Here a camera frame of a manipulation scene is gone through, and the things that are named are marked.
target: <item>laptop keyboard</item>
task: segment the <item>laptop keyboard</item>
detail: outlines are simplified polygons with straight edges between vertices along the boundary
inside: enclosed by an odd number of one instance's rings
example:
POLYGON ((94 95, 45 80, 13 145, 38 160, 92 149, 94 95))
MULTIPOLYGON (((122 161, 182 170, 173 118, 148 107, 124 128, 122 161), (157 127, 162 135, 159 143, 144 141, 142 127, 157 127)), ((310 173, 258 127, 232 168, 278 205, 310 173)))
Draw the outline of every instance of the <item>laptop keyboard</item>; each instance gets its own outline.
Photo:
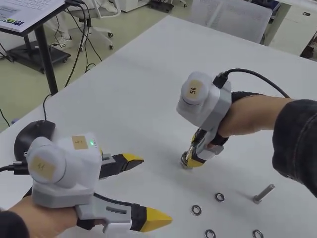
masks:
POLYGON ((43 10, 44 8, 50 6, 55 0, 5 0, 14 5, 24 6, 28 8, 33 8, 37 10, 43 10))

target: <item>hand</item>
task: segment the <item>hand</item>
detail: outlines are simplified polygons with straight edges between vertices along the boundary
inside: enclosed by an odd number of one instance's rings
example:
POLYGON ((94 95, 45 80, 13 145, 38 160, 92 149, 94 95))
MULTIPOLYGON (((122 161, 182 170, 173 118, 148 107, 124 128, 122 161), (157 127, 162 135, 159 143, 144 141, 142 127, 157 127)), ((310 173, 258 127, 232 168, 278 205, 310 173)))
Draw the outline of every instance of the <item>hand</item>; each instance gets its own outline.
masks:
POLYGON ((233 103, 222 120, 218 133, 222 137, 273 130, 277 116, 289 98, 254 95, 233 103))
POLYGON ((77 223, 74 208, 41 207, 33 203, 31 196, 23 198, 9 211, 23 219, 30 238, 53 238, 77 223))

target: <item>white cabinet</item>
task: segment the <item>white cabinet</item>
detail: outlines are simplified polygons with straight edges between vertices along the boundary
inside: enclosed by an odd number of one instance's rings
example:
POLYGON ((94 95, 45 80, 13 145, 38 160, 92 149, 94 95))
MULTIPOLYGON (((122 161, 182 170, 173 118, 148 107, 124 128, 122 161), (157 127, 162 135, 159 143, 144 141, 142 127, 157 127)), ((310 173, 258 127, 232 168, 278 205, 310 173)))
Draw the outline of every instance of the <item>white cabinet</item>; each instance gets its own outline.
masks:
POLYGON ((118 0, 120 8, 124 12, 128 12, 149 3, 150 0, 118 0))
POLYGON ((268 45, 299 56, 316 31, 317 12, 292 6, 268 45))

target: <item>sleeve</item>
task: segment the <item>sleeve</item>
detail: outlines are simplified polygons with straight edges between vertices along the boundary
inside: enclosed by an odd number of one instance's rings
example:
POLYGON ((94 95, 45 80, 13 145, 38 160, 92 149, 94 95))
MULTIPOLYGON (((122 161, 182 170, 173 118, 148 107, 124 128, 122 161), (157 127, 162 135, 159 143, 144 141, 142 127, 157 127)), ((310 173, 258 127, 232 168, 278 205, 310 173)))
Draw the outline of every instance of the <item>sleeve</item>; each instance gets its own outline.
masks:
POLYGON ((17 214, 9 211, 0 212, 1 238, 29 238, 28 229, 17 214))
POLYGON ((273 167, 317 197, 317 102, 288 103, 275 122, 273 167))

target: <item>small metal ring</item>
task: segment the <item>small metal ring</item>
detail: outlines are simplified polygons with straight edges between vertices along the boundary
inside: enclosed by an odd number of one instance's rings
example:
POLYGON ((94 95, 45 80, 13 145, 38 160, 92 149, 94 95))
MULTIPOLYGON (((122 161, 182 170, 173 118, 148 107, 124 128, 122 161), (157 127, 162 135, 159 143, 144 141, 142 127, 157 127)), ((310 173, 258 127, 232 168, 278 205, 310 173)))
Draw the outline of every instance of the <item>small metal ring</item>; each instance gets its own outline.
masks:
POLYGON ((202 209, 200 208, 200 206, 198 205, 193 205, 192 206, 192 213, 195 215, 195 216, 199 216, 201 213, 202 213, 202 209))
POLYGON ((218 201, 218 202, 223 202, 225 200, 224 195, 221 192, 218 192, 214 195, 214 198, 218 201))
POLYGON ((261 231, 259 231, 259 230, 254 230, 253 231, 253 238, 258 238, 257 234, 260 235, 260 238, 264 238, 263 233, 261 231))
POLYGON ((205 238, 216 238, 216 234, 213 230, 209 229, 205 231, 205 238))

